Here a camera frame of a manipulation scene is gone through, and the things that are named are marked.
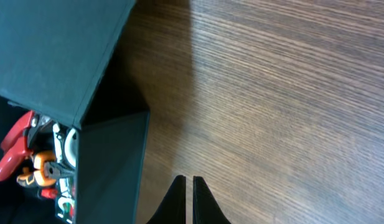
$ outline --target box lid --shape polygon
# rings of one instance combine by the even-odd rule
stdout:
[[[0,96],[81,128],[135,0],[0,0]]]

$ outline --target black box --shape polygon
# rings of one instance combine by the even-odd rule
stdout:
[[[0,1],[0,143],[27,110],[78,129],[77,224],[135,221],[149,111],[121,52],[107,66],[133,4]],[[61,223],[53,204],[0,182],[0,223]]]

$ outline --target black pointed object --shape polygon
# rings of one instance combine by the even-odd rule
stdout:
[[[148,224],[186,223],[186,177],[178,175]]]
[[[203,177],[193,177],[193,224],[230,224]]]

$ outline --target wood grain surface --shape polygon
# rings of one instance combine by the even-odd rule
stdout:
[[[205,178],[232,223],[384,223],[384,0],[140,0],[151,107],[137,223]]]

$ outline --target brown wooden surface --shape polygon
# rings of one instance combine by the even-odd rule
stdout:
[[[119,44],[151,107],[137,223],[173,178],[232,223],[384,223],[384,1],[148,1]]]

